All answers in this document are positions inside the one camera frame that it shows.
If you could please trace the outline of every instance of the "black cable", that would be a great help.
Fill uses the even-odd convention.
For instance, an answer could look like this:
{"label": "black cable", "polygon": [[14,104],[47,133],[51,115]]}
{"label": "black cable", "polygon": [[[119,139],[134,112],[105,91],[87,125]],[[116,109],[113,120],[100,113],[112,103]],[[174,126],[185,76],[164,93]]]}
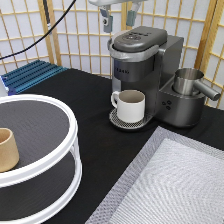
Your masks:
{"label": "black cable", "polygon": [[54,26],[52,26],[52,28],[43,36],[41,37],[38,41],[34,42],[32,45],[30,45],[29,47],[27,47],[26,49],[22,50],[22,51],[19,51],[17,53],[14,53],[14,54],[11,54],[11,55],[8,55],[8,56],[4,56],[2,58],[0,58],[0,60],[3,60],[5,58],[9,58],[9,57],[12,57],[12,56],[15,56],[17,54],[21,54],[27,50],[29,50],[30,48],[32,48],[33,46],[35,46],[36,44],[38,44],[40,41],[42,41],[46,36],[48,36],[52,30],[58,25],[58,23],[61,22],[61,20],[67,15],[67,13],[69,12],[69,10],[71,9],[71,7],[75,4],[76,0],[73,0],[71,5],[67,8],[67,10],[65,11],[65,13],[61,16],[61,18],[54,24]]}

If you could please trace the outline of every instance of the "coffee cup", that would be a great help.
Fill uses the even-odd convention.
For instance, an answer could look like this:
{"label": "coffee cup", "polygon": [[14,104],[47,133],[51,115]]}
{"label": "coffee cup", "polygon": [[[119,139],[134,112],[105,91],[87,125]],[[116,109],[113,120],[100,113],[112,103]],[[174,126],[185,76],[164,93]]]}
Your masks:
{"label": "coffee cup", "polygon": [[115,91],[111,95],[111,102],[117,108],[117,117],[123,122],[136,123],[144,118],[145,95],[142,92],[137,90]]}
{"label": "coffee cup", "polygon": [[0,173],[12,169],[19,161],[19,152],[13,132],[0,128]]}

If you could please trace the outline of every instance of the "black countertop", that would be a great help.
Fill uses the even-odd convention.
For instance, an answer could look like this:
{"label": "black countertop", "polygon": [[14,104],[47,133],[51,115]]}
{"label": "black countertop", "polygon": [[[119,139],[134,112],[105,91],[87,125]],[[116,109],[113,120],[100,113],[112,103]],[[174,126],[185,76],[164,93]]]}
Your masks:
{"label": "black countertop", "polygon": [[158,126],[224,150],[224,111],[204,107],[200,123],[188,129],[153,120],[126,133],[109,122],[111,80],[75,69],[30,88],[25,94],[51,96],[66,103],[78,121],[83,176],[69,204],[47,224],[82,224],[91,216]]}

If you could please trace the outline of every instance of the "mesh tray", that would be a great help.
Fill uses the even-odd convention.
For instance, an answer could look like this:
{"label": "mesh tray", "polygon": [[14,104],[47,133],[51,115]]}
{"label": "mesh tray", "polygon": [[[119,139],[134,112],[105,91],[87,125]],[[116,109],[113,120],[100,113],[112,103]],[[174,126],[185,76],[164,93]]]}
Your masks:
{"label": "mesh tray", "polygon": [[108,224],[110,218],[165,138],[224,160],[224,152],[158,127],[95,212],[87,220],[86,224]]}
{"label": "mesh tray", "polygon": [[44,210],[65,193],[74,175],[74,158],[68,153],[39,176],[0,188],[0,222],[29,217]]}
{"label": "mesh tray", "polygon": [[20,160],[14,169],[27,166],[51,153],[69,131],[66,113],[41,101],[14,101],[0,104],[0,127],[13,131]]}
{"label": "mesh tray", "polygon": [[110,112],[109,115],[109,119],[110,122],[116,127],[119,128],[123,131],[137,131],[143,127],[145,127],[149,121],[152,119],[153,117],[149,114],[145,114],[145,117],[136,123],[126,123],[124,121],[121,121],[118,117],[117,117],[117,109],[113,109]]}

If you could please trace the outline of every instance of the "stainless steel pitcher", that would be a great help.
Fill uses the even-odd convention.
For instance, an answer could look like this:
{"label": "stainless steel pitcher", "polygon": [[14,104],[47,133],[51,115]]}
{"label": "stainless steel pitcher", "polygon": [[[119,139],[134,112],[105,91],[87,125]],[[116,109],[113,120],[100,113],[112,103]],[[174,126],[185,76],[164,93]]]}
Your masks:
{"label": "stainless steel pitcher", "polygon": [[194,68],[182,68],[175,72],[174,90],[185,96],[195,95],[199,90],[213,101],[220,98],[221,94],[202,82],[203,72]]}

